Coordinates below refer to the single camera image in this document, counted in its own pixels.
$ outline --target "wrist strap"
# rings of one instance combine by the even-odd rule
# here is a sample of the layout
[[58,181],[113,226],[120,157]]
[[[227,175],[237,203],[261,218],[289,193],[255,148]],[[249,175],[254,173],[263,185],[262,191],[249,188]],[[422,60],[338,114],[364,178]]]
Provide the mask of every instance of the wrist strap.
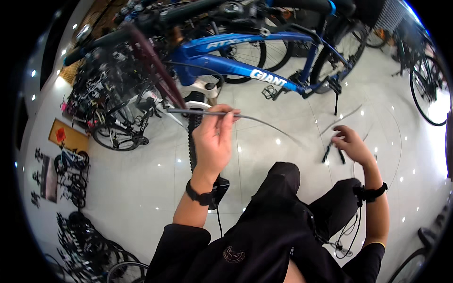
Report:
[[353,187],[352,191],[357,198],[357,205],[362,207],[363,202],[374,202],[377,197],[380,197],[386,190],[387,184],[383,183],[382,186],[377,190],[367,190],[365,186],[357,186]]
[[212,196],[213,192],[206,192],[204,194],[199,195],[196,191],[192,189],[190,185],[190,180],[187,182],[186,185],[186,193],[193,201],[198,201],[201,206],[208,206],[212,203]]

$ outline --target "white tiled floor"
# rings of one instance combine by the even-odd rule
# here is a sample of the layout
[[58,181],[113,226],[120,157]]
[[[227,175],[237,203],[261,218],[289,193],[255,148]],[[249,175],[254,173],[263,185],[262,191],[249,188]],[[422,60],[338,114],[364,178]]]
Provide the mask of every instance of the white tiled floor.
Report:
[[[292,58],[277,73],[290,75],[303,63],[304,59]],[[446,180],[445,126],[433,127],[423,120],[412,100],[408,75],[390,76],[398,69],[399,65],[379,50],[366,49],[343,82],[338,103],[338,116],[362,105],[340,124],[352,127],[362,137],[368,133],[365,143],[372,152],[377,148],[377,163],[389,185],[390,235],[378,282],[386,282],[415,249],[409,239],[419,227],[430,225],[452,188]],[[355,176],[363,182],[360,166],[353,168],[348,158],[345,165],[341,164],[336,151],[330,153],[329,165],[321,163],[333,132],[328,129],[320,133],[338,119],[333,115],[333,91],[307,100],[290,92],[270,101],[260,94],[265,86],[259,81],[226,85],[219,103],[271,123],[300,140],[301,145],[257,122],[236,123],[233,156],[222,173],[231,182],[219,206],[224,232],[239,219],[242,208],[276,161],[297,164],[301,172],[298,197],[306,203],[322,196],[338,180]],[[145,263],[153,257],[163,227],[171,223],[191,176],[184,129],[166,117],[154,117],[149,122],[145,133],[149,145],[131,152],[109,151],[90,139],[92,170],[83,210],[107,238]],[[208,214],[205,225],[212,240],[220,236],[215,214]],[[349,246],[353,236],[343,236],[343,245]],[[364,238],[365,210],[352,246],[354,254]],[[343,265],[348,259],[338,262]]]

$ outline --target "blue bicycle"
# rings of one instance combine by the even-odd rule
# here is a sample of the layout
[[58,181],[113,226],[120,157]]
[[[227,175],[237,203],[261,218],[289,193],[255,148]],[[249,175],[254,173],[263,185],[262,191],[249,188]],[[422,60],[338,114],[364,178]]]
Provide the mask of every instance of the blue bicycle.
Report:
[[[95,48],[128,41],[134,57],[142,61],[148,70],[149,79],[161,99],[155,98],[155,91],[147,92],[148,96],[153,95],[151,99],[155,101],[157,109],[181,126],[183,123],[166,109],[177,107],[205,110],[217,104],[219,86],[226,75],[249,77],[269,83],[262,94],[272,100],[289,91],[308,98],[313,93],[325,93],[332,89],[337,95],[334,110],[336,115],[338,95],[342,92],[340,83],[354,68],[366,46],[367,32],[364,25],[353,16],[356,7],[353,1],[273,1],[273,6],[277,7],[290,6],[319,12],[321,19],[315,31],[286,23],[281,11],[269,7],[268,4],[263,0],[199,0],[172,10],[155,10],[154,13],[148,14],[147,19],[137,20],[135,24],[124,24],[121,29],[78,48],[65,58],[64,64],[69,66],[83,57],[89,58],[89,52]],[[216,24],[222,24],[226,31],[231,33],[184,40],[178,25],[203,13],[207,13],[205,21],[211,23],[213,29]],[[269,15],[277,18],[281,25],[273,28],[266,26],[264,20]],[[157,43],[162,38],[165,38],[168,44],[163,50],[159,50]],[[309,44],[311,47],[304,68],[285,78],[259,67],[211,54],[235,44],[260,43],[266,40],[300,41]],[[174,70],[179,78],[180,88],[174,83],[169,68]],[[214,75],[221,83],[205,82],[200,78],[206,75]],[[182,91],[189,91],[190,95],[183,98]],[[135,96],[110,110],[107,115],[128,104],[149,100],[148,96],[146,93]],[[121,132],[118,136],[123,140],[129,136],[132,140],[127,126],[118,120],[110,121],[115,125],[99,125],[92,134],[100,133],[105,136],[108,131],[112,137],[116,135],[111,131],[116,130]],[[200,115],[189,116],[187,130],[192,170],[197,161],[191,133],[200,123]]]

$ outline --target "black pedal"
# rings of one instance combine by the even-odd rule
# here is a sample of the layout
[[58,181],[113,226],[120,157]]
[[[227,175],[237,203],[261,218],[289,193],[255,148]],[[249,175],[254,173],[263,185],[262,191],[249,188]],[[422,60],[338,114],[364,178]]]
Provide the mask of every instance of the black pedal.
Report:
[[225,178],[217,177],[212,188],[213,197],[212,203],[209,205],[209,210],[215,210],[219,206],[220,200],[223,198],[228,188],[230,187],[230,181]]
[[271,98],[273,99],[277,94],[277,90],[274,88],[273,85],[268,85],[263,89],[261,94],[264,95],[264,97],[266,99],[271,99]]
[[342,87],[338,81],[338,79],[332,79],[332,78],[328,78],[327,79],[328,83],[329,83],[329,87],[337,94],[337,95],[340,95],[341,92],[342,92]]

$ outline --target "embroidered logo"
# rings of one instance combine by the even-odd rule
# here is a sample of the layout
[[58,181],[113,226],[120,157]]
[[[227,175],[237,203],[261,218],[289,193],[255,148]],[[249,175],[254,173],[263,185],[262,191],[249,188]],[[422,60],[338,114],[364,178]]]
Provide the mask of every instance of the embroidered logo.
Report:
[[244,257],[246,257],[246,254],[243,250],[240,250],[239,252],[235,252],[233,251],[233,247],[232,246],[228,246],[228,248],[226,248],[224,251],[223,251],[223,257],[225,258],[225,260],[231,264],[236,264],[236,263],[239,263],[241,262]]

